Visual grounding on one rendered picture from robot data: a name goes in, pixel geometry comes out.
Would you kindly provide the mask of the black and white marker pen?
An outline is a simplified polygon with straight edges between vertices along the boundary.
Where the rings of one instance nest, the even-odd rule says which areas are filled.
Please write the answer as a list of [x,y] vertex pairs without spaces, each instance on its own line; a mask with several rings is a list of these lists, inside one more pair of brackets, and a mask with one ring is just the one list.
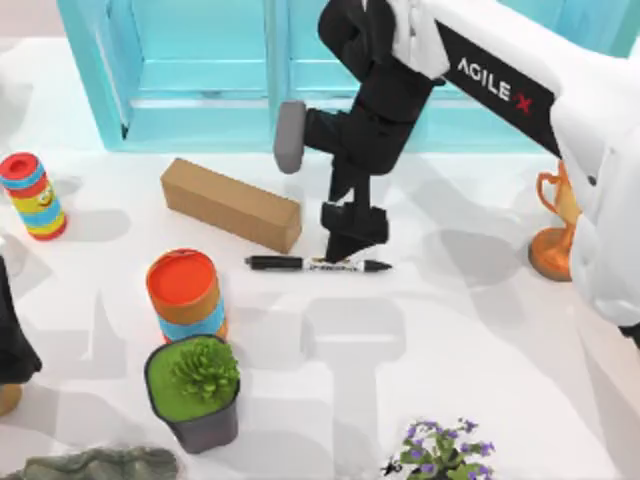
[[283,255],[253,255],[244,260],[254,271],[294,272],[294,271],[333,271],[379,273],[391,270],[391,264],[378,260],[329,262],[324,258],[303,258]]

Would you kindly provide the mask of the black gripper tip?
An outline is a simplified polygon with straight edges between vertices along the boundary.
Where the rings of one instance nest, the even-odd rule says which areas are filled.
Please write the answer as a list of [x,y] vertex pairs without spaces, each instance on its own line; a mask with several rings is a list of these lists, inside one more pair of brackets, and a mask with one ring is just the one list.
[[25,384],[41,369],[42,361],[18,320],[6,264],[0,255],[0,385]]

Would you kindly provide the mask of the red yellow blue striped can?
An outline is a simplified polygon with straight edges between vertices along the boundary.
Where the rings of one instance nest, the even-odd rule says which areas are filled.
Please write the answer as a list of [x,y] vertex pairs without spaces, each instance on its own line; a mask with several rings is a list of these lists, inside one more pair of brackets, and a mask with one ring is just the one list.
[[33,238],[48,241],[65,231],[67,216],[36,155],[18,152],[7,156],[0,163],[0,185]]

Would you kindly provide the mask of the light blue rack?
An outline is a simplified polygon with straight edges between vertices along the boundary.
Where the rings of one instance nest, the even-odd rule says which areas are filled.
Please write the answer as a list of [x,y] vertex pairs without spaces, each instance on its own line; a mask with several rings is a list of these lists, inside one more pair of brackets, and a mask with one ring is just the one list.
[[[625,57],[640,0],[496,0],[566,39]],[[317,35],[326,0],[57,0],[106,149],[267,152],[279,103],[348,109],[358,84]],[[540,148],[452,85],[410,152]]]

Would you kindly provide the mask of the grey green rock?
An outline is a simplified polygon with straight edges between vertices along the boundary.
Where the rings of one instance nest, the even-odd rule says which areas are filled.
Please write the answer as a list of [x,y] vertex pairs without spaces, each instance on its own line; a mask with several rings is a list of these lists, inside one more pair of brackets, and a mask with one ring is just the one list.
[[176,456],[156,447],[91,448],[49,457],[31,457],[0,480],[179,480]]

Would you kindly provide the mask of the orange and blue can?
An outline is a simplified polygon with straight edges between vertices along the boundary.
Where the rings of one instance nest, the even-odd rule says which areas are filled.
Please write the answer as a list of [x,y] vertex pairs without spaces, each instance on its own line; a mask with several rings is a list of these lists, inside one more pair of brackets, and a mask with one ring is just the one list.
[[190,248],[164,253],[149,267],[146,288],[167,343],[194,335],[227,338],[218,275],[206,254]]

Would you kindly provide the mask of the brown cardboard box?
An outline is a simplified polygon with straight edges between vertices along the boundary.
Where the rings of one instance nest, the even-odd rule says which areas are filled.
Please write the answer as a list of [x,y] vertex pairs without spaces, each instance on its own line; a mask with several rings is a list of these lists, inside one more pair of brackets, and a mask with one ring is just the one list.
[[298,202],[188,160],[174,159],[160,182],[169,209],[276,252],[302,232]]

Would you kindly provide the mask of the green succulent in grey pot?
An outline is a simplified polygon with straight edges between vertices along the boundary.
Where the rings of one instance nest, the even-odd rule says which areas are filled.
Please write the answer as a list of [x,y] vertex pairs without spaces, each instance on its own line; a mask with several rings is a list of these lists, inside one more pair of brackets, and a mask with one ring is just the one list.
[[233,442],[241,381],[231,346],[195,335],[156,348],[144,366],[151,409],[189,454]]

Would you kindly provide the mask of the bronze trophy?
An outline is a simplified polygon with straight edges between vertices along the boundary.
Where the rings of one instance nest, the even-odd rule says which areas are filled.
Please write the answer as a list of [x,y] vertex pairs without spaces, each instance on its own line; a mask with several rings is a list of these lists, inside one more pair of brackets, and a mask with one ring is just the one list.
[[542,205],[560,218],[563,226],[539,231],[529,244],[528,259],[543,277],[556,282],[570,282],[570,253],[576,223],[582,211],[562,160],[558,161],[556,173],[538,174],[536,194]]

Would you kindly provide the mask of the brown wooden object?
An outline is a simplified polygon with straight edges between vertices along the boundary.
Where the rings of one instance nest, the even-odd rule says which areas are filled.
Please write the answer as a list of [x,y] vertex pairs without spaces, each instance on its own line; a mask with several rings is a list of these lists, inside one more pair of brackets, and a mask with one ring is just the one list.
[[10,414],[17,408],[22,394],[21,384],[0,385],[0,417]]

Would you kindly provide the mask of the purple flower plant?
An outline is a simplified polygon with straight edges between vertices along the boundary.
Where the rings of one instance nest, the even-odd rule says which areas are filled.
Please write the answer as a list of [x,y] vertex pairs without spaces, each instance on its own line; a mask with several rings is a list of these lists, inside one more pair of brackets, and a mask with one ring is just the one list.
[[416,420],[403,436],[400,450],[379,468],[379,480],[495,480],[484,461],[495,452],[490,441],[474,441],[478,424],[459,417],[455,426]]

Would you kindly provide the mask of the pale grey rounded box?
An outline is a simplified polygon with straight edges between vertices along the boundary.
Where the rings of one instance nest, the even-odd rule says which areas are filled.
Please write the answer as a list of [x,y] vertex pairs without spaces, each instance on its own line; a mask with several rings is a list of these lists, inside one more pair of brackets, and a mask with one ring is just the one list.
[[279,170],[287,175],[298,172],[304,155],[306,105],[285,101],[280,105],[273,154]]

